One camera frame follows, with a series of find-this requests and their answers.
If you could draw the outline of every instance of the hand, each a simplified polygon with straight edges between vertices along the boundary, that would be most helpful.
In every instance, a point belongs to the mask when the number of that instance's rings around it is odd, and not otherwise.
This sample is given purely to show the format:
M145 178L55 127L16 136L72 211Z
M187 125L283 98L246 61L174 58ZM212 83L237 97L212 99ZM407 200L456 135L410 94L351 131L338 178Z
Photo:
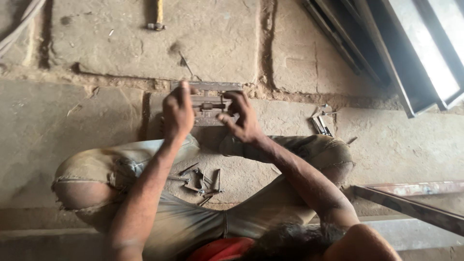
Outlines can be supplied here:
M256 118L255 110L242 91L228 91L224 93L224 98L232 99L229 114L238 113L240 117L236 123L225 113L218 114L216 118L227 126L235 137L243 143L255 143L265 137Z
M180 87L164 98L163 134L166 140L184 140L192 130L195 112L190 98L191 93L196 93L196 90L183 80Z

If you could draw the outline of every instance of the hammer head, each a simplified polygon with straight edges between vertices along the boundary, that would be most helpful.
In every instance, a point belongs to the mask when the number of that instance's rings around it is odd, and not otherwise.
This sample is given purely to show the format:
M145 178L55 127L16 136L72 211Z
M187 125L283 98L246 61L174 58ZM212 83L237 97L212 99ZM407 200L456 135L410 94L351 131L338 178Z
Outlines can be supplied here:
M166 29L166 27L162 25L161 23L147 24L147 28L149 30L155 30L155 31L162 31Z

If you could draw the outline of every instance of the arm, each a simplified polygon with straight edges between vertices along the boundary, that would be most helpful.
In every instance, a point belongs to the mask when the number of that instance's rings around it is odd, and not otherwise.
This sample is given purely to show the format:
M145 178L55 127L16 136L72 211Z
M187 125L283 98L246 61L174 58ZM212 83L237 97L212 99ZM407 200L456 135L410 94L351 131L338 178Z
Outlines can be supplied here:
M263 151L308 206L316 211L321 222L342 227L351 227L359 223L349 200L329 179L262 133L246 95L242 92L226 92L224 97L233 100L229 108L230 113L238 113L240 118L234 123L229 115L219 114L218 119L242 142L250 143Z
M108 235L112 260L142 260L142 251L177 151L193 127L187 81L163 101L165 140L119 208Z

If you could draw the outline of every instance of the cable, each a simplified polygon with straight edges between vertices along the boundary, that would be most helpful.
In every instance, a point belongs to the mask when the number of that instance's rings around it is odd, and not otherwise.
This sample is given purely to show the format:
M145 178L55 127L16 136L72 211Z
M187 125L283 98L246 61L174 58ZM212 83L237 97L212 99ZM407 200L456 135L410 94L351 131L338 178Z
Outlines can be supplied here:
M44 6L46 0L32 0L31 3L27 6L24 14L21 18L21 22L16 27L11 34L6 36L2 41L0 41L0 58L5 55L5 53L10 49L13 43L18 39L21 32L26 28L26 26L31 22L31 20L39 13L42 6Z

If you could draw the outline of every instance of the hammer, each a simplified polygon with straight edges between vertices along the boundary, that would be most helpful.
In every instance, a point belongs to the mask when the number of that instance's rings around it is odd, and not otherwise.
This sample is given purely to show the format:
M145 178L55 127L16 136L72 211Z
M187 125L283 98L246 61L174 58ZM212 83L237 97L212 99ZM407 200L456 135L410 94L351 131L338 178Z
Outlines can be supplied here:
M157 11L156 24L153 24L153 23L147 24L147 28L149 30L162 31L166 28L163 24L163 0L157 1L156 11Z

